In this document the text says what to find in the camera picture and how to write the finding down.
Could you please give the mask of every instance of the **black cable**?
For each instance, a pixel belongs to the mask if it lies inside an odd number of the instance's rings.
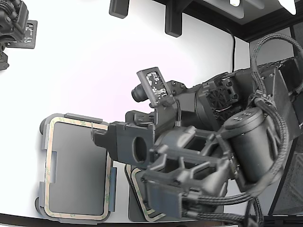
[[[232,40],[233,40],[233,43],[232,43],[232,72],[235,72],[236,38],[228,28],[226,28],[226,30],[229,32],[229,34],[231,34]]]
[[[258,55],[258,52],[259,52],[261,46],[273,39],[281,39],[281,40],[287,41],[290,44],[294,45],[298,49],[298,52],[299,52],[301,58],[303,59],[303,48],[300,46],[300,44],[297,41],[295,41],[292,37],[290,37],[288,35],[273,33],[273,34],[266,35],[262,39],[260,39],[258,41],[258,43],[256,44],[253,52],[251,53],[250,64],[251,64],[251,69],[252,69],[251,75],[254,78],[255,82],[257,83],[258,88],[264,95],[266,95],[267,93],[266,93],[266,88],[263,83],[263,80],[261,79],[261,74],[258,71],[257,55]],[[302,90],[303,90],[303,81],[299,85],[299,87],[297,87],[295,89],[295,92],[299,94],[302,92]]]
[[[18,19],[18,14],[15,10],[15,7],[9,0],[0,0],[0,9],[3,9],[4,12],[13,21],[16,21]]]

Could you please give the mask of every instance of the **white table surface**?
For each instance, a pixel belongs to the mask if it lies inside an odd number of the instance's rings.
[[[164,33],[163,5],[131,0],[121,20],[108,14],[109,2],[26,0],[29,19],[38,20],[36,48],[6,49],[10,67],[0,72],[0,213],[41,218],[34,201],[44,180],[39,125],[45,117],[73,113],[123,121],[127,111],[152,111],[131,97],[139,70],[158,66],[167,81],[187,87],[230,70],[229,34],[184,15],[176,39]],[[237,39],[236,68],[249,66],[249,45]],[[129,222],[124,164],[114,166],[116,212],[107,222]]]

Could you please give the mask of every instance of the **black braided cable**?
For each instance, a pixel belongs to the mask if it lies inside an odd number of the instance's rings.
[[[299,52],[301,58],[303,59],[303,48],[300,46],[300,44],[297,41],[295,41],[292,37],[290,37],[288,35],[273,33],[273,34],[266,35],[262,39],[260,39],[258,41],[258,43],[256,44],[254,50],[251,53],[250,66],[252,69],[252,73],[251,73],[252,77],[254,78],[255,82],[257,83],[259,90],[265,95],[267,93],[266,93],[266,88],[265,88],[264,82],[261,79],[261,74],[258,70],[257,55],[258,55],[259,50],[261,49],[261,46],[273,39],[284,40],[284,41],[287,41],[290,44],[294,45],[298,49],[298,52]],[[297,87],[295,89],[295,91],[299,94],[302,92],[302,90],[303,90],[303,81],[299,85],[299,87]]]

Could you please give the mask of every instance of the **robotic arm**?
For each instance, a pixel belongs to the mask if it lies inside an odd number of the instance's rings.
[[[295,40],[273,34],[257,44],[251,69],[223,73],[193,88],[166,83],[158,68],[142,70],[132,96],[136,102],[149,99],[155,111],[130,111],[125,122],[92,132],[113,160],[144,170],[150,208],[176,218],[262,225],[257,196],[281,177],[288,143],[301,134],[303,122],[293,105],[302,83],[284,79],[301,77],[296,60],[256,66],[261,45],[273,38],[294,44],[303,56]],[[241,194],[225,197],[229,179]],[[214,213],[219,205],[245,201],[245,217]],[[256,222],[248,218],[252,204]]]
[[[28,9],[21,0],[0,0],[0,70],[9,67],[6,47],[34,49],[35,25],[27,24]]]

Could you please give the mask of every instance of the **plastic tray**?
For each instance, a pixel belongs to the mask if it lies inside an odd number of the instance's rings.
[[[115,211],[116,169],[104,148],[91,139],[93,129],[107,129],[101,119],[53,114],[40,125],[46,150],[45,181],[36,209],[62,223],[97,224]]]

